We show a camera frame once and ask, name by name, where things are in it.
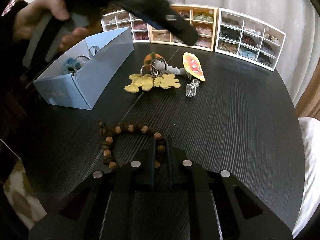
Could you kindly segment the orange green felt charm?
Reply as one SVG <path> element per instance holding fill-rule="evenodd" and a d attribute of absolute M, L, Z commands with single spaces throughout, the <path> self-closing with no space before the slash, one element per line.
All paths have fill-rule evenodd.
<path fill-rule="evenodd" d="M 151 52 L 144 58 L 144 64 L 152 64 L 156 59 L 162 59 L 163 57 L 157 53 Z"/>

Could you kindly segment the silver wire pendant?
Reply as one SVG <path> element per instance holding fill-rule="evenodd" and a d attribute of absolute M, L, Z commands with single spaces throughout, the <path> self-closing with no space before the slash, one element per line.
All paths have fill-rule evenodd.
<path fill-rule="evenodd" d="M 200 81 L 198 79 L 193 79 L 191 83 L 188 83 L 185 87 L 186 97 L 194 97 L 197 93 L 197 87 L 199 87 Z"/>

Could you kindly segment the yellow bear keychain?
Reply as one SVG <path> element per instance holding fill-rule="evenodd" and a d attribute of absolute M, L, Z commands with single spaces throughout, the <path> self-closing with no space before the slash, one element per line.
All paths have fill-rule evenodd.
<path fill-rule="evenodd" d="M 160 74 L 157 69 L 154 68 L 150 74 L 143 74 L 140 69 L 139 74 L 131 74 L 129 80 L 131 83 L 124 87 L 124 90 L 129 93 L 138 93 L 142 91 L 150 91 L 153 87 L 169 89 L 180 88 L 181 84 L 175 77 L 175 74 L 164 73 Z"/>

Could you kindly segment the grey dinosaur keychain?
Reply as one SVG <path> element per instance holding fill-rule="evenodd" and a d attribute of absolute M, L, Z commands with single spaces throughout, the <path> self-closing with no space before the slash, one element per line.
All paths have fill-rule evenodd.
<path fill-rule="evenodd" d="M 186 75 L 187 72 L 184 68 L 172 67 L 167 64 L 165 59 L 158 57 L 151 61 L 151 64 L 157 69 L 160 74 L 175 74 L 175 75 Z"/>

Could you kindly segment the yellow orange leaf charm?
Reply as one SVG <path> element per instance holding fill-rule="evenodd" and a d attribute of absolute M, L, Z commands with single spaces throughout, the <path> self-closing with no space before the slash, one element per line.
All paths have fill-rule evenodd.
<path fill-rule="evenodd" d="M 192 53 L 183 54 L 183 66 L 185 71 L 196 79 L 204 82 L 204 74 L 199 59 Z"/>

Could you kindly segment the blue fluffy charm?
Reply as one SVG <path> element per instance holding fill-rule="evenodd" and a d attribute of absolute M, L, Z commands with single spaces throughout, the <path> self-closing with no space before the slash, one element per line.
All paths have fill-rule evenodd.
<path fill-rule="evenodd" d="M 76 61 L 72 57 L 69 57 L 62 65 L 62 73 L 63 74 L 75 73 L 80 68 L 81 68 L 80 62 Z"/>

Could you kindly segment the white left drawer organizer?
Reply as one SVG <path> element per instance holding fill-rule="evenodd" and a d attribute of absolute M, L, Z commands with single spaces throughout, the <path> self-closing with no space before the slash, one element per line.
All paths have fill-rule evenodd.
<path fill-rule="evenodd" d="M 103 31 L 129 29 L 133 43 L 150 42 L 147 23 L 125 10 L 104 14 L 101 19 L 101 26 Z"/>

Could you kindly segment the white drawer organizer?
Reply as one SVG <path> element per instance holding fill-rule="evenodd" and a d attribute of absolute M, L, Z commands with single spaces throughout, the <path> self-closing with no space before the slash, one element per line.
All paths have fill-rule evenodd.
<path fill-rule="evenodd" d="M 220 8 L 217 18 L 215 52 L 274 71 L 286 34 L 252 16 Z"/>
<path fill-rule="evenodd" d="M 101 26 L 103 31 L 129 29 L 133 43 L 150 42 L 147 23 L 125 10 L 104 14 L 101 19 Z"/>

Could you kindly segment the beige middle drawer organizer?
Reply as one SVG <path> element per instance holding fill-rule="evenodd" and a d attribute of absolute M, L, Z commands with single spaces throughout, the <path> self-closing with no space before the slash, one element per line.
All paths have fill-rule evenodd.
<path fill-rule="evenodd" d="M 172 4 L 170 7 L 179 15 L 173 22 L 176 29 L 148 24 L 150 41 L 213 51 L 218 8 L 198 4 Z"/>

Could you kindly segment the white right drawer organizer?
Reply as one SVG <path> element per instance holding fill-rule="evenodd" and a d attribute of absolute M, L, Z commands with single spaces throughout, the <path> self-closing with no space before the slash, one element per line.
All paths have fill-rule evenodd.
<path fill-rule="evenodd" d="M 274 71 L 286 34 L 252 16 L 220 8 L 217 18 L 215 52 Z"/>

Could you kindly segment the light blue cardboard box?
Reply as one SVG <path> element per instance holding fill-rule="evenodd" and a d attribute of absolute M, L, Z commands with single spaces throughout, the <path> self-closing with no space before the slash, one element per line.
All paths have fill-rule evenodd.
<path fill-rule="evenodd" d="M 133 50 L 127 28 L 86 37 L 55 60 L 33 84 L 48 104 L 92 110 Z M 69 57 L 78 60 L 81 56 L 89 60 L 77 72 L 62 73 L 62 65 Z"/>

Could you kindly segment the white lace curtain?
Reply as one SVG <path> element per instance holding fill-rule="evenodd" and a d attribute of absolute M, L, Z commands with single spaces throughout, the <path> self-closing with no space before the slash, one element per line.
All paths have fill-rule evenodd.
<path fill-rule="evenodd" d="M 265 21 L 286 33 L 277 71 L 294 105 L 319 61 L 319 15 L 309 0 L 168 0 L 231 9 Z"/>

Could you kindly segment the pink drape curtain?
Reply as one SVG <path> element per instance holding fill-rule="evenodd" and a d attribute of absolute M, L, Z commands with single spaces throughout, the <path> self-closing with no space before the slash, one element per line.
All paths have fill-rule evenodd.
<path fill-rule="evenodd" d="M 319 62 L 297 106 L 298 118 L 310 117 L 320 120 L 320 65 Z"/>

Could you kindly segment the white bedding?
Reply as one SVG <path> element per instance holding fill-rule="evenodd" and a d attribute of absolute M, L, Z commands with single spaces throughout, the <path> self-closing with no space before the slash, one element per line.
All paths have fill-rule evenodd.
<path fill-rule="evenodd" d="M 303 198 L 293 238 L 302 236 L 319 214 L 319 120 L 310 117 L 298 119 L 304 146 L 305 176 Z"/>

